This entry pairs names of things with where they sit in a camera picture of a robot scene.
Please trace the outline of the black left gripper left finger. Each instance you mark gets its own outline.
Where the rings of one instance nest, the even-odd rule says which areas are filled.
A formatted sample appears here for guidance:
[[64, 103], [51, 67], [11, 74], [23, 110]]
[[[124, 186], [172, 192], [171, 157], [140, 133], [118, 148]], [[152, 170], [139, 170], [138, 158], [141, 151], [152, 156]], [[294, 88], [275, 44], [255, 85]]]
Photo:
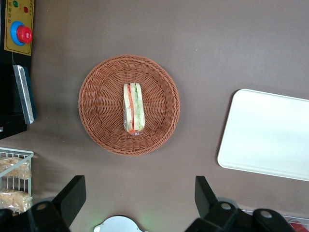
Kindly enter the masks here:
[[52, 201], [43, 201], [28, 210], [32, 232], [69, 232], [86, 201], [85, 176], [76, 175]]

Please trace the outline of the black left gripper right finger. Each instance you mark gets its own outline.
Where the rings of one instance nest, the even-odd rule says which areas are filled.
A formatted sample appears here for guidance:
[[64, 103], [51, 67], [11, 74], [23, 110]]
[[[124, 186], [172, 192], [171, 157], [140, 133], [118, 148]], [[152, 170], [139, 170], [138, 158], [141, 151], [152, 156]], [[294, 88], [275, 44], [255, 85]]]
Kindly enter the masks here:
[[195, 203], [199, 212], [187, 232], [240, 232], [238, 207], [230, 200], [219, 200], [203, 176], [195, 179]]

